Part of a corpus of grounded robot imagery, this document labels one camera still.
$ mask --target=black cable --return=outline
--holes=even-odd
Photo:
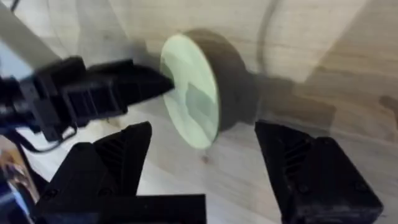
[[[4,137],[8,138],[8,140],[12,141],[15,145],[21,145],[31,153],[39,154],[39,153],[50,152],[50,151],[56,149],[57,147],[59,147],[66,140],[69,140],[70,138],[74,137],[74,135],[76,135],[76,133],[77,133],[77,127],[74,126],[72,128],[73,128],[73,132],[71,134],[69,134],[67,137],[65,137],[64,139],[62,139],[61,141],[58,141],[54,146],[51,146],[47,149],[40,149],[40,150],[37,149],[32,143],[30,143],[24,136],[19,134],[15,129],[10,130],[7,133],[2,134],[2,135]]]
[[[18,7],[19,1],[20,1],[20,0],[14,0],[14,2],[12,3],[12,5],[11,5],[11,7],[10,7],[11,12],[15,12],[15,10],[16,10],[17,7]]]

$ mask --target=wooden disc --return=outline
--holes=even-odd
[[[205,54],[177,34],[163,46],[160,71],[174,81],[175,89],[164,100],[178,132],[194,148],[210,147],[220,125],[220,95]]]

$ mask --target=black plastic part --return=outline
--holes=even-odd
[[[204,195],[136,196],[151,134],[145,122],[74,145],[36,205],[36,223],[206,223]]]
[[[332,138],[265,121],[256,134],[282,223],[373,223],[382,203]]]
[[[19,88],[18,83],[12,84],[7,85],[12,89],[0,91],[0,96],[12,99],[5,103],[0,100],[0,128],[27,126],[42,131],[46,140],[59,142],[68,127],[80,128],[94,119],[125,114],[129,105],[174,87],[170,79],[134,65],[132,60],[86,69],[80,57],[41,68],[22,80]]]

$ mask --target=wood grain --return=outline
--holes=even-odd
[[[263,118],[334,137],[383,201],[377,223],[394,223],[397,10],[395,0],[21,1],[21,20],[56,53],[87,64],[132,57],[156,67],[165,40],[188,33],[211,60],[225,111],[205,153],[182,140],[156,99],[133,106],[119,127],[92,123],[31,161],[49,179],[74,142],[149,120],[140,194],[204,192],[209,223],[279,223],[252,125]]]

